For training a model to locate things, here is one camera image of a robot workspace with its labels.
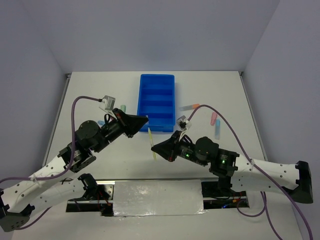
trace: tabletop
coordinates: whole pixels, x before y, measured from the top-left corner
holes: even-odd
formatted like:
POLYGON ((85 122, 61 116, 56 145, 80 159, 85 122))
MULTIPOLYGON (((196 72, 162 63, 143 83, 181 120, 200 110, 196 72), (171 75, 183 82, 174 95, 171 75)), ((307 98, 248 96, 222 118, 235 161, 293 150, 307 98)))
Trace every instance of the tabletop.
MULTIPOLYGON (((126 113, 137 114, 141 74, 171 74, 175 77, 176 118, 192 111, 178 107, 207 104, 216 108, 229 121, 248 154, 264 159, 262 147, 250 111, 248 100, 237 71, 166 71, 166 72, 73 72, 54 135, 44 163, 56 156, 71 141, 71 106, 78 96, 116 98, 115 107, 126 105, 126 113)), ((214 138, 215 128, 210 125, 212 111, 199 109, 192 118, 188 135, 195 142, 207 136, 220 148, 241 153, 234 136, 221 120, 220 139, 214 138)), ((86 120, 103 120, 104 112, 94 101, 82 99, 75 109, 76 128, 86 120)), ((170 133, 153 133, 155 144, 167 140, 170 133)), ((124 135, 103 151, 97 160, 79 174, 91 173, 97 180, 188 179, 212 178, 209 167, 202 167, 177 158, 170 163, 160 156, 153 159, 147 133, 138 132, 132 139, 124 135)), ((247 192, 250 208, 243 211, 256 214, 263 208, 258 192, 247 192)), ((301 240, 301 234, 291 204, 285 196, 268 193, 268 209, 275 228, 284 239, 301 240)), ((102 217, 97 212, 66 213, 66 202, 54 206, 34 226, 15 231, 13 240, 163 240, 163 239, 260 239, 276 240, 267 217, 244 217, 235 208, 211 209, 203 214, 188 216, 102 217)))

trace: blue tray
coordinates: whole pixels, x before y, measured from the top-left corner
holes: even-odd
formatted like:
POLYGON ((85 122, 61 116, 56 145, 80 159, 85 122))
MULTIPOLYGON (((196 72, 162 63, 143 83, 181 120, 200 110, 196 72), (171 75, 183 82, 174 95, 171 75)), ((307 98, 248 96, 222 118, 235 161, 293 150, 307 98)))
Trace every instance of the blue tray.
POLYGON ((172 133, 176 124, 175 76, 142 74, 138 101, 138 116, 148 116, 140 132, 172 133))

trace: robotic arm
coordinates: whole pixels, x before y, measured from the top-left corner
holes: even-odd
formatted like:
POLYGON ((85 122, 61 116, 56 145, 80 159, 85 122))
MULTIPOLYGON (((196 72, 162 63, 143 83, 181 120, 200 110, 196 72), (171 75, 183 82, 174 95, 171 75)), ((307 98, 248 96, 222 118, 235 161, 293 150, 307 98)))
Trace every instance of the robotic arm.
POLYGON ((102 193, 106 199, 109 198, 104 189, 98 187, 91 174, 82 174, 64 185, 53 186, 95 161, 96 157, 92 151, 99 153, 122 134, 132 138, 148 121, 147 117, 128 115, 117 108, 112 109, 114 100, 108 96, 101 99, 100 108, 109 114, 109 122, 99 127, 95 121, 88 120, 75 131, 74 161, 65 174, 53 179, 37 180, 41 177, 56 176, 67 168, 72 154, 71 143, 50 163, 30 176, 32 180, 0 190, 0 225, 5 232, 19 229, 34 214, 69 199, 89 199, 97 196, 97 193, 102 193))
POLYGON ((199 138, 196 143, 185 135, 186 123, 178 122, 184 131, 176 131, 170 139, 154 145, 151 150, 169 162, 177 157, 184 158, 201 166, 210 164, 209 171, 218 177, 218 188, 222 193, 242 191, 263 191, 281 193, 265 175, 253 165, 262 168, 276 180, 295 202, 313 203, 311 174, 305 161, 297 164, 278 164, 252 159, 249 163, 245 156, 234 151, 219 148, 208 137, 199 138))

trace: gray wall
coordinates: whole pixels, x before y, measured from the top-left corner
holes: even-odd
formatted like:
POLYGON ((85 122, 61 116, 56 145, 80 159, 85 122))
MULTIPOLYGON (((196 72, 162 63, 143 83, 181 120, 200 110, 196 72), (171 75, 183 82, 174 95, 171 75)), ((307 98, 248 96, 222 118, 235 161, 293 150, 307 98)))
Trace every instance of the gray wall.
POLYGON ((244 70, 279 0, 22 0, 65 72, 244 70))
POLYGON ((320 239, 320 1, 280 1, 244 82, 268 159, 310 164, 314 204, 300 207, 320 239))
MULTIPOLYGON (((16 0, 0 3, 0 46, 2 179, 28 176, 41 167, 65 81, 50 49, 16 0)), ((1 240, 11 235, 0 228, 1 240)))

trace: pink marker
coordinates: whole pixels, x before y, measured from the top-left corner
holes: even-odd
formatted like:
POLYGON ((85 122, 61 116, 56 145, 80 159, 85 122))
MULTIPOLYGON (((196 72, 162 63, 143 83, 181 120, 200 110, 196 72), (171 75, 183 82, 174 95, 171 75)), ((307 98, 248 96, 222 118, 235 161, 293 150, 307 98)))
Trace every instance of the pink marker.
POLYGON ((218 114, 214 111, 214 112, 212 113, 212 116, 211 116, 211 122, 210 122, 210 125, 211 125, 211 126, 214 126, 214 125, 215 125, 216 120, 217 120, 217 117, 218 117, 218 114))

